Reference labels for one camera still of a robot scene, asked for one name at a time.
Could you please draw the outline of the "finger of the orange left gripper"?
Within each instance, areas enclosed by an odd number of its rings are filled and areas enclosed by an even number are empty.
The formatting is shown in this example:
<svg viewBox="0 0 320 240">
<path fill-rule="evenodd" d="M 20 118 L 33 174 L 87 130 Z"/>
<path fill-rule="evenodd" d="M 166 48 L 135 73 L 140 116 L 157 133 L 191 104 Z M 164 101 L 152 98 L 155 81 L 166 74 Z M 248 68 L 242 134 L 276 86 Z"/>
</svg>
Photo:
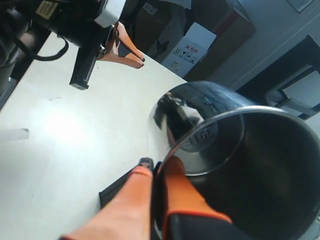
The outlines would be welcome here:
<svg viewBox="0 0 320 240">
<path fill-rule="evenodd" d="M 134 45 L 125 26 L 120 21 L 116 23 L 116 39 L 119 41 L 121 57 L 132 59 L 136 62 L 145 61 L 143 53 Z"/>
<path fill-rule="evenodd" d="M 125 57 L 118 56 L 117 53 L 114 52 L 107 52 L 104 55 L 99 55 L 96 59 L 97 61 L 104 61 L 104 62 L 113 62 L 122 65 L 126 65 L 135 69 L 142 68 L 145 64 L 145 58 L 139 58 L 133 53 L 127 54 Z"/>
</svg>

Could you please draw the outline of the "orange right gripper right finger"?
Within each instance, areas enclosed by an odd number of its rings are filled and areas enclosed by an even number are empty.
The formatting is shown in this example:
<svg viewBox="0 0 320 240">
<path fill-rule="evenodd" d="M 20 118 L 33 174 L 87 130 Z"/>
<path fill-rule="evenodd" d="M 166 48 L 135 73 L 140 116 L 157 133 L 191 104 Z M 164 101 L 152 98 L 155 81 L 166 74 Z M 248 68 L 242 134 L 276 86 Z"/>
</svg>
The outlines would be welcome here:
<svg viewBox="0 0 320 240">
<path fill-rule="evenodd" d="M 162 240 L 218 240 L 216 227 L 231 225 L 224 213 L 211 208 L 185 174 L 180 158 L 171 156 L 159 167 L 155 225 Z"/>
</svg>

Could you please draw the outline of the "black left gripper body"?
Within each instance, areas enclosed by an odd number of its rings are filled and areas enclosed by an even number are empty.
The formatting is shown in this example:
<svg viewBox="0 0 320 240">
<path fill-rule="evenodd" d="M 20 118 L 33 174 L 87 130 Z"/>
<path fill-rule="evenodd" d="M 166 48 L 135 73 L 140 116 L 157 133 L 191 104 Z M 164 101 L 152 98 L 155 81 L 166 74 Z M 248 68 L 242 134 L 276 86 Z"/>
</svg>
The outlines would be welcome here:
<svg viewBox="0 0 320 240">
<path fill-rule="evenodd" d="M 87 90 L 96 61 L 102 58 L 104 53 L 105 47 L 101 44 L 79 48 L 69 85 L 78 90 Z"/>
</svg>

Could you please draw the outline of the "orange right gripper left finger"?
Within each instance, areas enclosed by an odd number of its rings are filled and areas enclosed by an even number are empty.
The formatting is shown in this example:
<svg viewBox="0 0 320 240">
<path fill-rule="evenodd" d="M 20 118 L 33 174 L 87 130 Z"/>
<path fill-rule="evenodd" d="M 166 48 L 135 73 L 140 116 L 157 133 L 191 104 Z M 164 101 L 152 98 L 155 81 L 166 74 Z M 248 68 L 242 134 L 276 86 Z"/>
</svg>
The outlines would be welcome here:
<svg viewBox="0 0 320 240">
<path fill-rule="evenodd" d="M 154 163 L 141 158 L 116 196 L 88 223 L 61 240 L 149 240 Z"/>
</svg>

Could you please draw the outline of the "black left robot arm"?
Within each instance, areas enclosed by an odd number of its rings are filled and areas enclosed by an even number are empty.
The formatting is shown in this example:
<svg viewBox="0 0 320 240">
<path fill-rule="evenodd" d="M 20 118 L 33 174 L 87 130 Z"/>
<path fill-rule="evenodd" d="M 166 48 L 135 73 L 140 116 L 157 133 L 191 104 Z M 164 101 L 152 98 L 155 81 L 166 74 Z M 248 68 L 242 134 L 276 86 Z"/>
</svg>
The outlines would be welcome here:
<svg viewBox="0 0 320 240">
<path fill-rule="evenodd" d="M 141 68 L 121 24 L 122 0 L 3 0 L 0 66 L 20 79 L 0 110 L 0 237 L 50 239 L 78 222 L 81 203 L 114 146 L 104 90 L 88 91 L 97 61 Z M 21 79 L 19 52 L 31 61 Z"/>
</svg>

